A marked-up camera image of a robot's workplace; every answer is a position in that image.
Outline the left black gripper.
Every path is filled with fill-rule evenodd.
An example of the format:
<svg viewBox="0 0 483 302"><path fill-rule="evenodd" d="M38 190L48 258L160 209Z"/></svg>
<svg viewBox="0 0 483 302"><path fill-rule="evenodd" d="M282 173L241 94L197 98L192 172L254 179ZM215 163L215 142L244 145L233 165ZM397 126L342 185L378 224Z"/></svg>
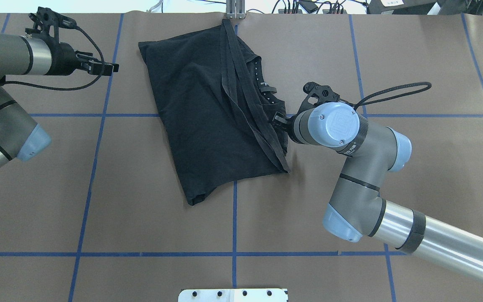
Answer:
<svg viewBox="0 0 483 302"><path fill-rule="evenodd" d="M94 76L112 76L119 72L119 64L97 59L92 53L74 50L67 43L49 43L52 63L50 76L68 76L75 70L86 71Z"/></svg>

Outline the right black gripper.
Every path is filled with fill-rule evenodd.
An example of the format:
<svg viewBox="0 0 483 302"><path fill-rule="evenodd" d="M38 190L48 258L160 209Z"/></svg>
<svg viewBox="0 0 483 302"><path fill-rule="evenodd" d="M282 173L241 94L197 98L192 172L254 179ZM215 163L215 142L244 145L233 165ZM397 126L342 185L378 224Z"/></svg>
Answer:
<svg viewBox="0 0 483 302"><path fill-rule="evenodd" d="M275 129L283 129L292 141L298 141L297 136L294 133L294 122L297 118L297 114L285 116L282 113L276 113L272 117L272 126Z"/></svg>

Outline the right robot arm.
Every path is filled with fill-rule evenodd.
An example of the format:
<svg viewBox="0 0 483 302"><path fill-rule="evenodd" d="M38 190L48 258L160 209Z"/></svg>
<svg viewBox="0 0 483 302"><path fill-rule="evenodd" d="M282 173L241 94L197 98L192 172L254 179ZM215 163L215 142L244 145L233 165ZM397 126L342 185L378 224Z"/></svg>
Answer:
<svg viewBox="0 0 483 302"><path fill-rule="evenodd" d="M385 198L388 174L410 160L407 136L357 113L343 102L309 105L274 124L295 143L330 148L346 157L326 206L323 226L336 237L371 237L483 283L483 237Z"/></svg>

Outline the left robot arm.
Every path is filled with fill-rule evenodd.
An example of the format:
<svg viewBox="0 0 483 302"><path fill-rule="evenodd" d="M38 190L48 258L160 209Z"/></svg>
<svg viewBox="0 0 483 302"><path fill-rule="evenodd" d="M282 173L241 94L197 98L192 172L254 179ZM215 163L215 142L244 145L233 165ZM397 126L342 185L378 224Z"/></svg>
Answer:
<svg viewBox="0 0 483 302"><path fill-rule="evenodd" d="M15 158L25 162L41 153L51 137L4 89L23 85L8 75L68 76L83 70L99 80L118 72L119 65L74 50L59 40L58 25L35 25L24 36L0 33L0 168Z"/></svg>

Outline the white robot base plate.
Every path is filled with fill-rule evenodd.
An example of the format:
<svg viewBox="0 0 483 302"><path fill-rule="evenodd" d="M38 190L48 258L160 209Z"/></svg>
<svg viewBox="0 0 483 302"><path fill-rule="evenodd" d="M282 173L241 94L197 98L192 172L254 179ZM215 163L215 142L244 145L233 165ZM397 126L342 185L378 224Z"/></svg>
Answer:
<svg viewBox="0 0 483 302"><path fill-rule="evenodd" d="M186 289L178 295L179 302L288 302L287 289Z"/></svg>

